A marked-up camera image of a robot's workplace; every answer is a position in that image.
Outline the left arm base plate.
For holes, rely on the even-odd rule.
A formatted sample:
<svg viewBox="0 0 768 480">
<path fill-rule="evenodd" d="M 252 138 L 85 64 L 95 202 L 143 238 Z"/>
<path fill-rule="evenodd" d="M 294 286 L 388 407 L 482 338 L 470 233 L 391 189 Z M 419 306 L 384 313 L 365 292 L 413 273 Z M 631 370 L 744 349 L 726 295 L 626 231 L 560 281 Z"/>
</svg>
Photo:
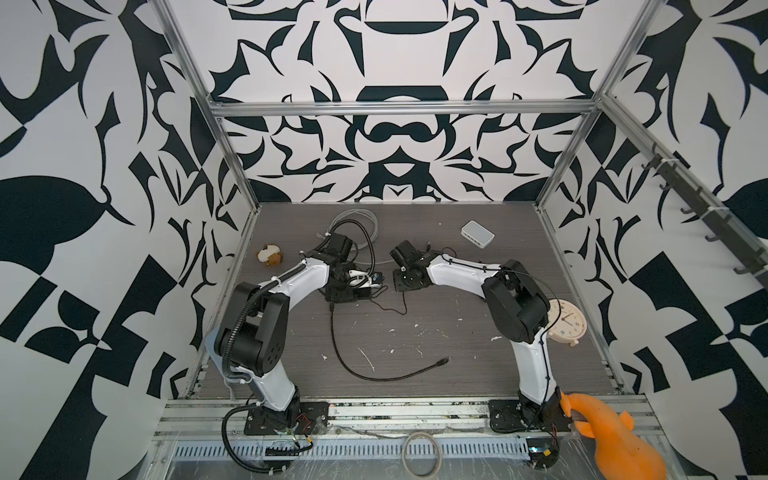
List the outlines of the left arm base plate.
<svg viewBox="0 0 768 480">
<path fill-rule="evenodd" d="M 327 402 L 292 401 L 286 410 L 276 411 L 266 406 L 252 409 L 246 417 L 246 436 L 311 435 L 327 426 L 330 404 Z"/>
</svg>

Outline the black ribbed switch box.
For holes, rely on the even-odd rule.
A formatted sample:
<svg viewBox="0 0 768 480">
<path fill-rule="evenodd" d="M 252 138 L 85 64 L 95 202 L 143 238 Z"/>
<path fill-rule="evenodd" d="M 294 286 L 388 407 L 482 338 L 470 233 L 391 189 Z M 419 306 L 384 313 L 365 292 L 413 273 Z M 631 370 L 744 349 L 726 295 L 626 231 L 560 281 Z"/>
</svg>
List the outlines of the black ribbed switch box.
<svg viewBox="0 0 768 480">
<path fill-rule="evenodd" d="M 354 303 L 367 300 L 371 296 L 370 287 L 351 287 L 347 284 L 328 285 L 324 290 L 324 297 L 329 303 Z"/>
</svg>

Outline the beige round alarm clock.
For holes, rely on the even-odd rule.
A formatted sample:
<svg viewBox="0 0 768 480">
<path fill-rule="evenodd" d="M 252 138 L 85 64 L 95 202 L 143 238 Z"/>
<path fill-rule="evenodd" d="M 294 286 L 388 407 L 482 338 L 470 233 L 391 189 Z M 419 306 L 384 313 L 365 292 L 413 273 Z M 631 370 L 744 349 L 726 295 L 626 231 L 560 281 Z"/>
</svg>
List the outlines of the beige round alarm clock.
<svg viewBox="0 0 768 480">
<path fill-rule="evenodd" d="M 549 301 L 547 337 L 555 342 L 575 347 L 586 335 L 588 322 L 585 314 L 574 303 L 566 300 Z"/>
</svg>

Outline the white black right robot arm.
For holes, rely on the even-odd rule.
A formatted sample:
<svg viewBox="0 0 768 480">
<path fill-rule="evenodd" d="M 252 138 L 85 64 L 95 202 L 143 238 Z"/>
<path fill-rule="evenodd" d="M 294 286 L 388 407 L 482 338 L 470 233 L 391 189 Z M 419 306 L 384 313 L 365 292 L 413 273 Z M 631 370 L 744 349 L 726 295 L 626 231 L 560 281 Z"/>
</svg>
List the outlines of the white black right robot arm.
<svg viewBox="0 0 768 480">
<path fill-rule="evenodd" d="M 398 292 L 443 286 L 484 300 L 496 329 L 512 343 L 519 393 L 538 406 L 550 401 L 557 389 L 545 338 L 550 303 L 541 283 L 520 262 L 470 262 L 419 251 L 408 241 L 394 247 L 390 256 L 397 265 L 393 279 Z"/>
</svg>

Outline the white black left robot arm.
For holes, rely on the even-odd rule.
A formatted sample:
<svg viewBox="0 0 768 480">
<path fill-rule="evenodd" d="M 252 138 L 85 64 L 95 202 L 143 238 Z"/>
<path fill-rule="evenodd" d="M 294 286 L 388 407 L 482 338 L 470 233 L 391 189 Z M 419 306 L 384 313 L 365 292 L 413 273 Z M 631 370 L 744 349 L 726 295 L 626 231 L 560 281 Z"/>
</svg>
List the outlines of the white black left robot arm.
<svg viewBox="0 0 768 480">
<path fill-rule="evenodd" d="M 352 249 L 350 238 L 330 233 L 292 269 L 260 284 L 236 286 L 211 347 L 227 382 L 251 387 L 272 411 L 289 409 L 297 388 L 281 357 L 290 310 L 316 291 L 334 304 L 369 296 L 369 274 L 350 259 Z"/>
</svg>

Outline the white network switch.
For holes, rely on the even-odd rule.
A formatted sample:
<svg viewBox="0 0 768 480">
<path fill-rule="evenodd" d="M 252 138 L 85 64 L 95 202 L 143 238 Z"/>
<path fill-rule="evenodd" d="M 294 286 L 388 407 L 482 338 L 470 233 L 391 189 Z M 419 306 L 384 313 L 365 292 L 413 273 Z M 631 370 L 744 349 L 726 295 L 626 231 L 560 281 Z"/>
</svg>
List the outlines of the white network switch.
<svg viewBox="0 0 768 480">
<path fill-rule="evenodd" d="M 495 239 L 495 234 L 475 220 L 468 221 L 460 234 L 480 249 L 485 249 Z"/>
</svg>

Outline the brown white round toy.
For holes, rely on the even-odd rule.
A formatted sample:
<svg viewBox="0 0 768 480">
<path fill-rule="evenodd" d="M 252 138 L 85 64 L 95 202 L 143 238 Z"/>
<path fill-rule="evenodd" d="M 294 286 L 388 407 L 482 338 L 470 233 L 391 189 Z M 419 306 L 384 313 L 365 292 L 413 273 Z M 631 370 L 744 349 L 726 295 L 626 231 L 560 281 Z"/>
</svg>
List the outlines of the brown white round toy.
<svg viewBox="0 0 768 480">
<path fill-rule="evenodd" d="M 256 258 L 265 266 L 276 266 L 282 263 L 283 252 L 276 244 L 266 244 L 256 253 Z"/>
</svg>

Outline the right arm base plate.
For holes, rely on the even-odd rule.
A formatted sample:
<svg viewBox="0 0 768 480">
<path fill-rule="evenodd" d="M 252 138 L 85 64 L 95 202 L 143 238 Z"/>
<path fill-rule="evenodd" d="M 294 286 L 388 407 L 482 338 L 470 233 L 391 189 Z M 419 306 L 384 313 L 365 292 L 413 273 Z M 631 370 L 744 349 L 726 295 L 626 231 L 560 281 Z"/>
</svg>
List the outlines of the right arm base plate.
<svg viewBox="0 0 768 480">
<path fill-rule="evenodd" d="M 490 428 L 501 434 L 569 431 L 571 419 L 564 414 L 558 400 L 556 395 L 543 405 L 526 397 L 490 400 Z"/>
</svg>

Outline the light blue plastic lid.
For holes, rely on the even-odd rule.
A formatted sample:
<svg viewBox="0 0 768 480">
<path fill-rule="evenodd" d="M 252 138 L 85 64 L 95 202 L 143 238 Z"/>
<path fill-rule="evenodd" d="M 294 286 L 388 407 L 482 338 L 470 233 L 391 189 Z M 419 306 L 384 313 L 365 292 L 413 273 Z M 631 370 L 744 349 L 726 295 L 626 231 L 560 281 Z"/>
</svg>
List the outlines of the light blue plastic lid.
<svg viewBox="0 0 768 480">
<path fill-rule="evenodd" d="M 216 345 L 216 338 L 219 333 L 218 329 L 215 329 L 214 331 L 210 332 L 206 337 L 204 341 L 205 349 L 210 357 L 211 362 L 215 365 L 216 370 L 218 371 L 220 377 L 222 378 L 222 382 L 225 385 L 229 385 L 230 381 L 223 373 L 222 368 L 222 357 L 220 354 L 218 354 L 215 351 L 215 345 Z"/>
</svg>

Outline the black wall hook rail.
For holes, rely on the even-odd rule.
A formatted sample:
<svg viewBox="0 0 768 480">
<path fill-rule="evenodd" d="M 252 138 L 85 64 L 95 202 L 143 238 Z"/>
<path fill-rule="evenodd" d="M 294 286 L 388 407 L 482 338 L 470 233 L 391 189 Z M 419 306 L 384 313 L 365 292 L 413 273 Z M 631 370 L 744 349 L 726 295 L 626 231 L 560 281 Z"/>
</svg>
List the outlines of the black wall hook rail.
<svg viewBox="0 0 768 480">
<path fill-rule="evenodd" d="M 707 188 L 685 164 L 665 152 L 656 142 L 651 146 L 651 158 L 643 166 L 662 179 L 663 192 L 673 192 L 685 204 L 681 213 L 703 222 L 710 234 L 707 242 L 722 243 L 738 260 L 736 275 L 749 275 L 767 290 L 767 246 L 736 215 Z"/>
</svg>

